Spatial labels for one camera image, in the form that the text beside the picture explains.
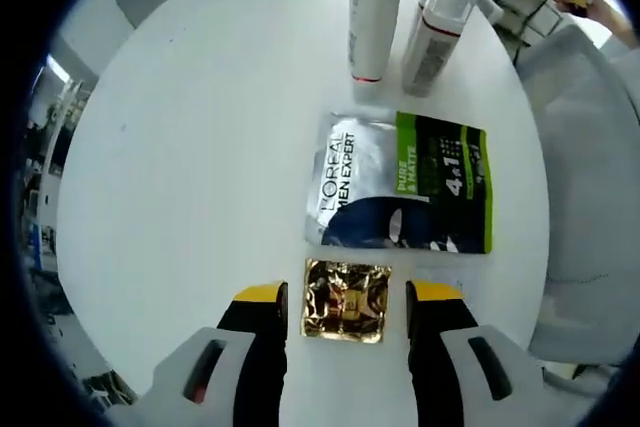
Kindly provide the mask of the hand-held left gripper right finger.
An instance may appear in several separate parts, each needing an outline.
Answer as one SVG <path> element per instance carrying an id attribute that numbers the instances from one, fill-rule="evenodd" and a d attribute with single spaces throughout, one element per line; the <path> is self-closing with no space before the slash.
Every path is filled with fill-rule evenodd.
<path id="1" fill-rule="evenodd" d="M 462 293 L 406 282 L 408 368 L 420 426 L 538 426 L 539 365 L 497 328 L 480 325 Z"/>

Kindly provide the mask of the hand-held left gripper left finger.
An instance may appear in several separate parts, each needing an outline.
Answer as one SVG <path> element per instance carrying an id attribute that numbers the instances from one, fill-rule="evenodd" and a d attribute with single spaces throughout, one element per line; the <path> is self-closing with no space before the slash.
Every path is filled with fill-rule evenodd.
<path id="1" fill-rule="evenodd" d="M 287 372 L 288 284 L 236 294 L 154 369 L 151 426 L 277 426 Z"/>

